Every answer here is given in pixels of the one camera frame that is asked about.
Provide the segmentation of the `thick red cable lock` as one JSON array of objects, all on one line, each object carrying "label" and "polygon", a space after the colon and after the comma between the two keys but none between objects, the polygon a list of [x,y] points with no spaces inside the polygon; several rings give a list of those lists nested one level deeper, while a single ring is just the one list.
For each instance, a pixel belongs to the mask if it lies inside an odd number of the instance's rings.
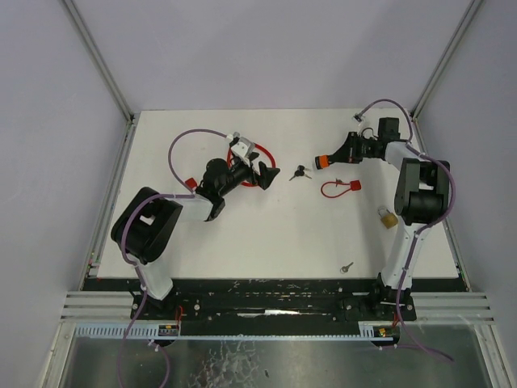
[{"label": "thick red cable lock", "polygon": [[[237,133],[237,132],[231,133],[226,136],[227,141],[230,143],[230,141],[233,139],[233,137],[235,135],[242,137],[242,135],[240,133]],[[252,155],[260,156],[261,154],[264,154],[269,159],[269,161],[271,162],[270,167],[277,167],[272,153],[269,150],[267,150],[266,148],[264,148],[263,146],[255,143],[255,149],[254,149],[254,152],[252,153]],[[230,150],[228,150],[228,154],[227,154],[227,165],[229,168],[229,172],[227,175],[227,183],[225,185],[225,189],[229,192],[240,185],[237,181],[236,156],[232,155]]]}]

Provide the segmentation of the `orange black padlock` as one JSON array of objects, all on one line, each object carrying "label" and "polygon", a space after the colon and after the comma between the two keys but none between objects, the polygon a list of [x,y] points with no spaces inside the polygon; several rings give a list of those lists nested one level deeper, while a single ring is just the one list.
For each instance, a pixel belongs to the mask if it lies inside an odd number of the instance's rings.
[{"label": "orange black padlock", "polygon": [[316,170],[326,169],[331,165],[330,156],[329,155],[318,155],[313,160],[313,165]]}]

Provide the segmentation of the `red padlock with thin cable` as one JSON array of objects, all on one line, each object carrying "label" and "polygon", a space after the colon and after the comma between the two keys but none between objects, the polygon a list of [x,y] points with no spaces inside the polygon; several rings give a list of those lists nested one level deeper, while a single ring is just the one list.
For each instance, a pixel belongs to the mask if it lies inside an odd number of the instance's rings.
[{"label": "red padlock with thin cable", "polygon": [[346,195],[348,192],[358,192],[362,189],[362,184],[359,180],[352,180],[344,182],[340,179],[327,181],[320,187],[320,193],[326,199],[338,199]]}]

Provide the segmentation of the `small red padlock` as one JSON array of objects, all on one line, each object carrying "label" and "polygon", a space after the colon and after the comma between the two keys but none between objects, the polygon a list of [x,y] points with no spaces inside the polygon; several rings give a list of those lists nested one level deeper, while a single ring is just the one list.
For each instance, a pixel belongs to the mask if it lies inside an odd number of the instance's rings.
[{"label": "small red padlock", "polygon": [[202,182],[197,182],[194,178],[187,179],[185,184],[192,192],[197,192],[202,188]]}]

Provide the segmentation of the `brass padlock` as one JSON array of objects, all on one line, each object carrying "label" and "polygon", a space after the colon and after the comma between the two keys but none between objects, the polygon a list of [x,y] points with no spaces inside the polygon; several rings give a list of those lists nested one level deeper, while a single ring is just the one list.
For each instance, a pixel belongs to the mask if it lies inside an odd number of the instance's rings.
[{"label": "brass padlock", "polygon": [[385,229],[390,230],[398,224],[397,215],[389,208],[381,206],[378,208],[377,213]]}]

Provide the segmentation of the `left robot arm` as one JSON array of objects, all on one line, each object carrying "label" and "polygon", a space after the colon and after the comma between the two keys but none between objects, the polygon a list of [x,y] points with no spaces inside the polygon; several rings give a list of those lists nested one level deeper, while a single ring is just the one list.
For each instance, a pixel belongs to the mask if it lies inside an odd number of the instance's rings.
[{"label": "left robot arm", "polygon": [[268,167],[236,158],[229,165],[214,158],[207,165],[203,178],[190,195],[161,194],[143,187],[121,213],[111,228],[124,261],[131,265],[141,281],[141,288],[155,300],[165,299],[174,284],[162,258],[173,230],[180,221],[212,221],[225,207],[225,196],[241,183],[249,182],[266,190],[280,173]]}]

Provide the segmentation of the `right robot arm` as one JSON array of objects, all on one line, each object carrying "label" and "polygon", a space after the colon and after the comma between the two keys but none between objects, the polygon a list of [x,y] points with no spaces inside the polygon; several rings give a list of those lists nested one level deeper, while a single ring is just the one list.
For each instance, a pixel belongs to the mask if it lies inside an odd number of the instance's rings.
[{"label": "right robot arm", "polygon": [[387,264],[380,273],[383,289],[403,293],[412,286],[414,265],[430,228],[447,215],[454,188],[450,163],[419,153],[399,133],[399,119],[382,117],[377,135],[365,137],[350,132],[332,154],[314,159],[318,170],[335,163],[358,164],[378,158],[398,172],[393,207],[399,226]]}]

